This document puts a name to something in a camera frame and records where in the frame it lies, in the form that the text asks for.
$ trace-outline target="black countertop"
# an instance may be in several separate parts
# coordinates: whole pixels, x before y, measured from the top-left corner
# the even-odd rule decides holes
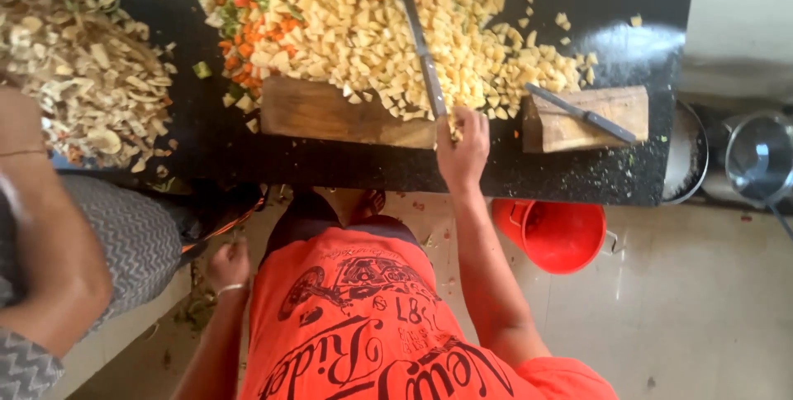
[[[672,130],[679,60],[685,42],[691,0],[535,0],[530,24],[538,43],[556,45],[566,56],[597,52],[595,88],[645,85],[649,93],[649,141],[630,148],[584,152],[524,154],[520,118],[491,123],[491,153],[482,176],[486,195],[592,202],[657,205],[669,153],[662,142]],[[322,142],[254,135],[236,108],[225,109],[221,97],[228,82],[220,77],[222,59],[216,31],[204,24],[196,0],[121,0],[122,8],[152,29],[152,41],[176,41],[173,63],[171,135],[179,142],[170,157],[149,161],[141,180],[156,180],[164,164],[171,176],[240,181],[298,183],[323,187],[382,188],[402,192],[444,192],[432,151],[343,142]],[[526,0],[507,0],[492,23],[525,17]],[[553,20],[565,12],[572,29],[564,32]],[[629,26],[641,14],[644,25]],[[572,43],[561,46],[564,36]],[[216,71],[198,80],[190,68],[207,61]],[[126,172],[113,172],[128,178]]]

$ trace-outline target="knife handle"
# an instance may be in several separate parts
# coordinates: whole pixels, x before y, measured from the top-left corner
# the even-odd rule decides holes
[[[609,121],[607,118],[601,117],[599,114],[596,114],[592,111],[586,111],[584,113],[584,120],[588,123],[600,127],[600,129],[609,132],[614,137],[619,138],[623,142],[631,144],[636,142],[636,136],[632,134],[632,132],[623,129],[620,125],[614,123],[613,121]]]
[[[422,55],[420,61],[421,73],[424,75],[424,86],[427,88],[427,98],[430,99],[432,114],[436,118],[446,115],[446,102],[443,101],[443,91],[441,90],[441,82],[438,80],[438,70],[435,69],[435,62],[432,61],[432,56],[429,53]]]

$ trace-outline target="knife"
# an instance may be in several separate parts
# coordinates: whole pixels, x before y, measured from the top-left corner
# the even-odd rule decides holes
[[[419,56],[421,62],[421,73],[424,75],[424,87],[427,89],[427,97],[430,99],[430,107],[435,119],[446,115],[446,102],[443,101],[443,91],[441,82],[438,81],[438,71],[435,62],[432,60],[427,42],[424,40],[424,32],[419,20],[419,11],[415,8],[414,0],[402,0],[404,12],[408,16],[408,25],[413,34],[415,42],[415,54]]]
[[[630,131],[614,123],[613,121],[609,121],[608,119],[602,117],[599,114],[596,114],[592,111],[585,111],[580,107],[575,107],[572,104],[568,103],[567,101],[562,100],[561,98],[550,93],[549,91],[540,88],[538,86],[535,86],[532,83],[526,83],[526,90],[530,91],[532,95],[537,95],[538,97],[543,98],[548,102],[551,102],[555,106],[570,112],[570,114],[572,114],[573,116],[578,117],[584,122],[587,122],[590,125],[599,128],[603,132],[609,133],[612,136],[619,138],[623,142],[626,142],[628,144],[636,142],[636,136],[633,135]]]

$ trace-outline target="orange t-shirt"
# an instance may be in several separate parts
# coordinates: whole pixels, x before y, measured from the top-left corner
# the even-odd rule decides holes
[[[512,368],[465,342],[415,245],[331,228],[256,275],[240,398],[616,398],[569,358]]]

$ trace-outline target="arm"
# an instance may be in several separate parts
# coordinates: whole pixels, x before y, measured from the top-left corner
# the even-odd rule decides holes
[[[463,139],[451,142],[442,118],[437,151],[457,222],[462,293],[480,344],[515,367],[550,352],[503,255],[479,187],[490,151],[489,121],[483,114],[456,109]]]
[[[28,293],[0,309],[10,329],[63,357],[107,307],[110,273],[94,233],[47,159],[38,105],[0,88],[0,191],[17,227]]]
[[[225,244],[209,262],[207,277],[215,293],[225,286],[246,284],[251,266],[247,244]],[[185,371],[173,400],[232,400],[240,370],[240,339],[248,290],[223,291],[198,350]]]

